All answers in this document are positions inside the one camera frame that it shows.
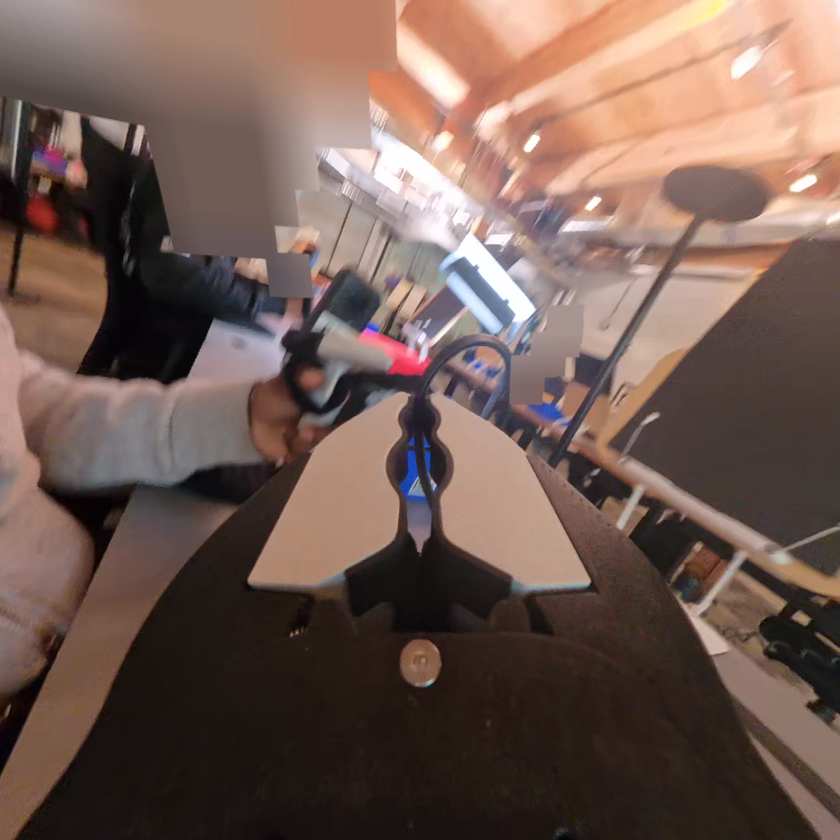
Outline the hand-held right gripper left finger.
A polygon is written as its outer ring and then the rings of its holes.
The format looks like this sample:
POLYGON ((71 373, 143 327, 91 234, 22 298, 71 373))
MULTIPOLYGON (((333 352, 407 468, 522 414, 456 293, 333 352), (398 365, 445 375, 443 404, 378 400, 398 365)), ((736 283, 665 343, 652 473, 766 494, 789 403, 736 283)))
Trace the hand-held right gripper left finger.
POLYGON ((252 589, 327 591, 397 537, 401 496, 386 470, 403 437, 398 393, 334 429, 315 449, 247 583, 252 589))

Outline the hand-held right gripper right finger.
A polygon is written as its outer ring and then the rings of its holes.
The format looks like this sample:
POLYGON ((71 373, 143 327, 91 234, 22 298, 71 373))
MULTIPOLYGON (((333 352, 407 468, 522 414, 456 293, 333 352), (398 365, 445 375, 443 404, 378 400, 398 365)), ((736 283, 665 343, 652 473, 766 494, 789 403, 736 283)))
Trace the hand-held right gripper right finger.
POLYGON ((448 457, 438 493, 444 538, 506 575, 516 594, 582 592, 592 581, 525 452, 486 419, 434 394, 448 457))

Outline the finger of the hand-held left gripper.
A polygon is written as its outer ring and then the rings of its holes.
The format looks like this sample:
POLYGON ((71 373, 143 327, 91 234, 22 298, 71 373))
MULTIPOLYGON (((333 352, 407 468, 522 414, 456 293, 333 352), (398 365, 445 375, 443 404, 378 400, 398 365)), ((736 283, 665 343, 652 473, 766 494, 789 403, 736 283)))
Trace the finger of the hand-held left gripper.
POLYGON ((325 371, 386 374, 393 359, 381 347, 361 340, 349 329, 318 329, 317 359, 325 371))

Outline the person's left forearm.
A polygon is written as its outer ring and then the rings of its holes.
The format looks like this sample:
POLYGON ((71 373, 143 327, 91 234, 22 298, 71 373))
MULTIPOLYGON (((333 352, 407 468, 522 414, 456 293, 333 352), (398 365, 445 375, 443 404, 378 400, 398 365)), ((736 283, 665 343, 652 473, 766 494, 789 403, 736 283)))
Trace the person's left forearm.
POLYGON ((27 351, 17 360, 26 444, 53 487, 171 487, 263 460, 250 431, 252 382, 116 381, 69 374, 27 351))

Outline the grey desk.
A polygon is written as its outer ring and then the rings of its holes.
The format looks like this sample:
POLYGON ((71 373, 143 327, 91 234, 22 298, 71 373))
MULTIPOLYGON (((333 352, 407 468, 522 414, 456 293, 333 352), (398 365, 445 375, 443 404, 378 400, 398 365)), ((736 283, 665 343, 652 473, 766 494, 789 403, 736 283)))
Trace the grey desk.
MULTIPOLYGON (((276 339, 215 323, 192 376, 257 380, 279 363, 276 339)), ((3 839, 16 837, 67 770, 152 607, 232 512, 180 490, 133 494, 2 773, 3 839)), ((838 838, 828 809, 765 747, 758 751, 820 838, 838 838)))

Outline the person's left hand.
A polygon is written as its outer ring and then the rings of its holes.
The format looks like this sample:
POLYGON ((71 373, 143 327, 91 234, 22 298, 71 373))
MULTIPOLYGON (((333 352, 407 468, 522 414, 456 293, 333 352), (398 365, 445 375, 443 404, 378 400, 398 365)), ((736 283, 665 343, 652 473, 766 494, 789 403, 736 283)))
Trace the person's left hand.
POLYGON ((332 432, 331 427, 304 423, 284 374, 256 383, 248 397, 248 425, 254 447, 281 467, 305 455, 332 432))

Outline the light panel on stand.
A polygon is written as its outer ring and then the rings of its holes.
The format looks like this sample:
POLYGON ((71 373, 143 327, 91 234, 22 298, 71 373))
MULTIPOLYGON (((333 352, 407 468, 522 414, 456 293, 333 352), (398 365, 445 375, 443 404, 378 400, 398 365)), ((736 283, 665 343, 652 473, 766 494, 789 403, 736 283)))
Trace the light panel on stand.
POLYGON ((467 234, 443 259, 439 272, 446 287, 489 334, 498 337, 509 328, 519 328, 537 311, 528 295, 473 234, 467 234))

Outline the dark grey tripod pole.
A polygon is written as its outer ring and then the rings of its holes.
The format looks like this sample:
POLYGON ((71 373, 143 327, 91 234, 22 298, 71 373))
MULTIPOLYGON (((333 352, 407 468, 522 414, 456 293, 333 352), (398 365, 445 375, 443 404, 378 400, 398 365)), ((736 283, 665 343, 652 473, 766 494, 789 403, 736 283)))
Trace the dark grey tripod pole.
POLYGON ((710 164, 683 166, 668 173, 663 182, 663 194, 670 205, 690 215, 690 221, 554 447, 549 458, 549 465, 553 468, 567 456, 575 436, 601 395, 604 384, 635 338, 701 226, 707 222, 739 224, 750 221, 759 217, 770 201, 769 190, 749 172, 710 164))

